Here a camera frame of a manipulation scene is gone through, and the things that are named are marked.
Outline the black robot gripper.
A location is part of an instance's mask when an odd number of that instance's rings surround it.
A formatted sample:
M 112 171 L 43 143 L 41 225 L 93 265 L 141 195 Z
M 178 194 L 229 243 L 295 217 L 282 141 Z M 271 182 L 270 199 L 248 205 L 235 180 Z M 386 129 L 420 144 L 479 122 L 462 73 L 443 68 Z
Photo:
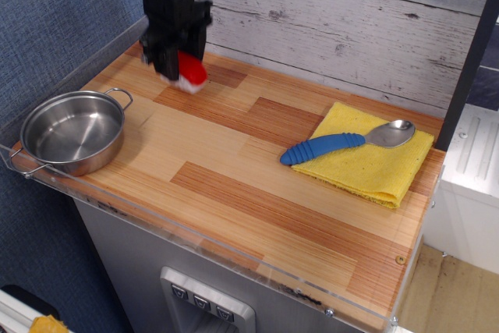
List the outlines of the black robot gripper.
M 143 0 L 148 27 L 140 42 L 157 73 L 179 78 L 179 50 L 203 61 L 212 5 L 211 0 Z

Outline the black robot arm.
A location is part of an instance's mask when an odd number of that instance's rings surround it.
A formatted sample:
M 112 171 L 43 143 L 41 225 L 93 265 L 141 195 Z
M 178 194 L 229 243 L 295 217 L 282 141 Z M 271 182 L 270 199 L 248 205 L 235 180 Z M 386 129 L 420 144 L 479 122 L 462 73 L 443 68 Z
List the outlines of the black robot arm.
M 211 6 L 211 0 L 143 0 L 148 27 L 140 43 L 145 62 L 163 77 L 177 80 L 179 52 L 201 60 L 212 22 Z

